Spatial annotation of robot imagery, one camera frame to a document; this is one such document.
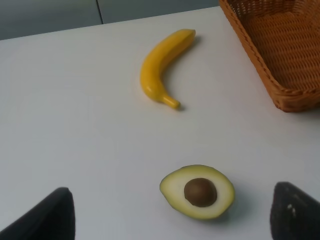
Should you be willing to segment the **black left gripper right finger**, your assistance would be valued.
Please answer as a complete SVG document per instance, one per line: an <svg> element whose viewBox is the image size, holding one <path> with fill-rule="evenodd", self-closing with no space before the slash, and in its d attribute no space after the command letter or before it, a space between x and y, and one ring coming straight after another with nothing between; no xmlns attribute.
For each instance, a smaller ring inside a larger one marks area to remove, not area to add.
<svg viewBox="0 0 320 240"><path fill-rule="evenodd" d="M320 202L290 182L275 185L269 220L274 240L320 238Z"/></svg>

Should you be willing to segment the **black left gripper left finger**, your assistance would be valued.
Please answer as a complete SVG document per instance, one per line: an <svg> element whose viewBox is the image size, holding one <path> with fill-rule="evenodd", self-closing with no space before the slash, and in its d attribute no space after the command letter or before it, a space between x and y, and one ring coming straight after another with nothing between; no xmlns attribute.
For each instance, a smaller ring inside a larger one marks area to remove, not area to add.
<svg viewBox="0 0 320 240"><path fill-rule="evenodd" d="M2 240L74 240L76 215L72 192L59 187L0 231Z"/></svg>

